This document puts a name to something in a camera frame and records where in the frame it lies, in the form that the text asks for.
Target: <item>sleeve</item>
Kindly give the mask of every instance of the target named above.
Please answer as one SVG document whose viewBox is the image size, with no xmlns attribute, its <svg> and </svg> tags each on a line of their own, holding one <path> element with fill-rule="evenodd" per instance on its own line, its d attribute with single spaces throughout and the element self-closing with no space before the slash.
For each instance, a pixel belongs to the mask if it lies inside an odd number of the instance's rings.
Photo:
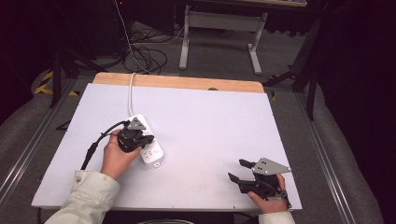
<svg viewBox="0 0 396 224">
<path fill-rule="evenodd" d="M 102 223 L 119 190 L 120 184 L 107 175 L 76 171 L 69 198 L 46 223 Z"/>
<path fill-rule="evenodd" d="M 259 215 L 260 224 L 294 224 L 294 219 L 290 212 L 278 212 Z"/>
</svg>

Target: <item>power strip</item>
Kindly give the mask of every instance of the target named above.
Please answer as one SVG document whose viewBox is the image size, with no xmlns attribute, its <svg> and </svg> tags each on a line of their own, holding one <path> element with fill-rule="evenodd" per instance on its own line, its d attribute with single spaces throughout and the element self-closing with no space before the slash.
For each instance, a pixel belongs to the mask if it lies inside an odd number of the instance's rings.
<svg viewBox="0 0 396 224">
<path fill-rule="evenodd" d="M 128 118 L 128 120 L 132 122 L 135 118 L 137 118 L 146 128 L 142 130 L 143 135 L 154 135 L 143 115 L 134 115 Z M 163 161 L 163 149 L 160 147 L 160 144 L 158 144 L 155 135 L 152 142 L 150 144 L 146 144 L 145 148 L 140 151 L 140 156 L 148 167 L 157 168 L 161 165 L 161 162 Z"/>
</svg>

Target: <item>table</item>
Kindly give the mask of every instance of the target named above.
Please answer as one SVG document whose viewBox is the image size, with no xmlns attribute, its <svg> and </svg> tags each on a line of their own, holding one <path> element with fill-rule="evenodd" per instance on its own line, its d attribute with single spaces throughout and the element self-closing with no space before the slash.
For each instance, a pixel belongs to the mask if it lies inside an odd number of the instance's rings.
<svg viewBox="0 0 396 224">
<path fill-rule="evenodd" d="M 128 118 L 128 83 L 129 75 L 100 73 L 87 87 L 32 206 L 62 205 L 91 142 L 109 126 Z M 208 88 L 220 91 L 205 91 Z M 257 210 L 227 173 L 253 178 L 239 159 L 266 157 L 289 166 L 260 83 L 136 75 L 132 96 L 133 109 L 144 114 L 165 156 L 157 169 L 146 167 L 141 160 L 131 164 L 119 180 L 115 210 Z M 105 144 L 106 140 L 99 144 L 87 170 L 100 169 L 100 148 Z M 302 209 L 292 174 L 284 176 L 293 209 Z"/>
<path fill-rule="evenodd" d="M 305 7 L 306 2 L 290 2 L 282 0 L 240 0 L 230 1 L 240 3 L 254 3 L 263 5 L 275 5 L 282 7 Z M 247 49 L 250 55 L 250 60 L 253 65 L 254 73 L 256 75 L 262 74 L 259 59 L 257 58 L 256 49 L 262 36 L 262 29 L 267 18 L 267 12 L 262 13 L 261 17 L 249 17 L 249 16 L 236 16 L 236 15 L 225 15 L 218 13 L 205 13 L 190 11 L 191 6 L 186 5 L 185 17 L 184 17 L 184 37 L 180 55 L 179 68 L 185 70 L 187 68 L 187 60 L 189 54 L 189 30 L 190 27 L 201 27 L 201 28 L 212 28 L 212 29 L 227 29 L 236 31 L 256 32 L 255 38 L 252 44 L 247 45 Z"/>
</svg>

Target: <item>hand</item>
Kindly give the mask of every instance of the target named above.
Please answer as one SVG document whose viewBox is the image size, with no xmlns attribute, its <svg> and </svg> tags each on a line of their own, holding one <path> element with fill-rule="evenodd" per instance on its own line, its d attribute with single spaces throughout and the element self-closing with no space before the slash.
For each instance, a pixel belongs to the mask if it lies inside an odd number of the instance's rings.
<svg viewBox="0 0 396 224">
<path fill-rule="evenodd" d="M 117 134 L 120 130 L 111 133 L 107 145 L 105 146 L 105 153 L 103 156 L 102 170 L 104 175 L 117 180 L 128 169 L 129 164 L 139 156 L 142 147 L 138 147 L 130 153 L 123 152 L 119 147 L 117 141 Z"/>
<path fill-rule="evenodd" d="M 286 189 L 285 177 L 280 174 L 277 174 L 276 176 L 279 182 L 280 189 Z M 253 201 L 255 204 L 257 204 L 257 206 L 260 207 L 263 214 L 288 211 L 288 205 L 285 199 L 265 201 L 259 195 L 255 194 L 252 191 L 250 191 L 247 195 L 250 197 L 251 201 Z"/>
</svg>

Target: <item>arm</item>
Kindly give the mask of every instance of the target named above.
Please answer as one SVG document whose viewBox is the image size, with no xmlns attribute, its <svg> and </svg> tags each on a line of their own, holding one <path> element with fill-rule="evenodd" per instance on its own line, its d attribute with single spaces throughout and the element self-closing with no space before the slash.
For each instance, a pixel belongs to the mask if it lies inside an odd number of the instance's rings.
<svg viewBox="0 0 396 224">
<path fill-rule="evenodd" d="M 113 206 L 119 193 L 117 179 L 128 169 L 129 164 L 139 156 L 141 147 L 125 153 L 117 141 L 117 133 L 110 135 L 105 146 L 101 173 L 77 171 L 72 193 L 61 210 L 46 223 L 102 223 L 105 214 Z"/>
<path fill-rule="evenodd" d="M 285 178 L 282 175 L 277 175 L 279 186 L 281 189 L 285 189 Z M 288 206 L 285 199 L 265 201 L 259 195 L 254 192 L 247 194 L 251 201 L 253 201 L 262 210 L 262 214 L 259 215 L 260 224 L 294 224 L 294 219 L 291 213 L 288 211 Z"/>
</svg>

